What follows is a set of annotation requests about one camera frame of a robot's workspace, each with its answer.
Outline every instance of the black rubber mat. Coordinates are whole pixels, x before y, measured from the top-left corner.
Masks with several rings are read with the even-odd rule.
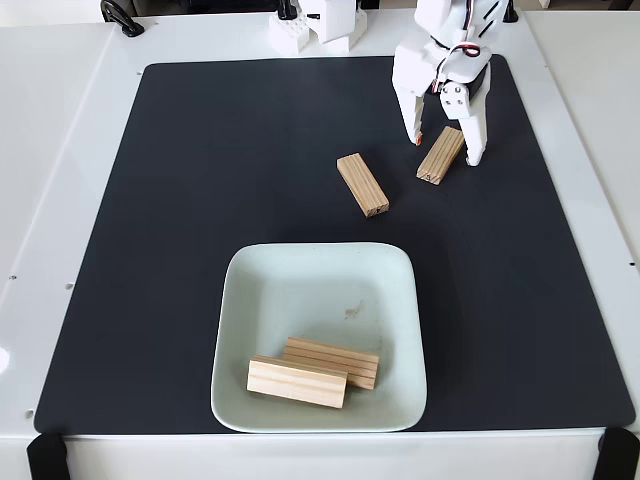
[[[449,122],[406,138],[388,57],[145,70],[36,414],[67,434],[226,433],[210,406],[240,248],[373,241],[415,270],[428,398],[415,431],[615,426],[635,412],[536,138],[494,57],[489,143],[416,178]],[[365,219],[360,152],[391,202]]]

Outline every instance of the black bracket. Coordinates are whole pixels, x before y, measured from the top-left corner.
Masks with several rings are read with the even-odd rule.
[[[120,5],[115,0],[101,0],[100,10],[102,11],[102,17],[105,22],[116,22],[122,27],[122,33],[127,37],[137,37],[144,33],[144,27],[139,23],[133,21],[133,19],[127,15]]]
[[[513,0],[509,0],[509,3],[507,3],[507,9],[504,12],[502,21],[504,23],[516,23],[518,21],[518,13],[513,8]]]
[[[278,0],[278,18],[280,20],[294,20],[298,17],[296,7],[291,5],[291,0]]]
[[[624,428],[607,428],[598,443],[593,480],[633,480],[638,467],[640,441]]]
[[[43,433],[27,447],[32,480],[71,480],[62,435]]]

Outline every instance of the wooden block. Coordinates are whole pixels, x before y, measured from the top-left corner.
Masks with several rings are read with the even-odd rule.
[[[359,153],[339,159],[338,170],[366,217],[389,210],[389,200]]]
[[[460,130],[444,127],[436,143],[418,167],[416,176],[434,185],[440,185],[463,143],[464,135]]]
[[[254,356],[249,362],[247,390],[276,397],[342,408],[347,373]]]
[[[347,383],[372,390],[378,373],[378,355],[334,347],[305,338],[289,337],[283,359],[314,367],[347,372]]]

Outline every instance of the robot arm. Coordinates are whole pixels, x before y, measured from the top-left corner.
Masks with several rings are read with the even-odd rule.
[[[409,140],[420,145],[423,96],[439,95],[467,143],[467,162],[478,165],[487,142],[485,99],[491,86],[485,45],[502,23],[508,0],[418,0],[421,30],[398,45],[393,86]]]

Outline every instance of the square bowl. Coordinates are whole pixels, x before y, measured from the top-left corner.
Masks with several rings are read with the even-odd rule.
[[[279,358],[288,337],[380,356],[373,390],[347,387],[333,409],[247,391],[249,360]],[[427,400],[413,268],[380,243],[269,244],[240,250],[225,279],[211,408],[242,432],[389,432]]]

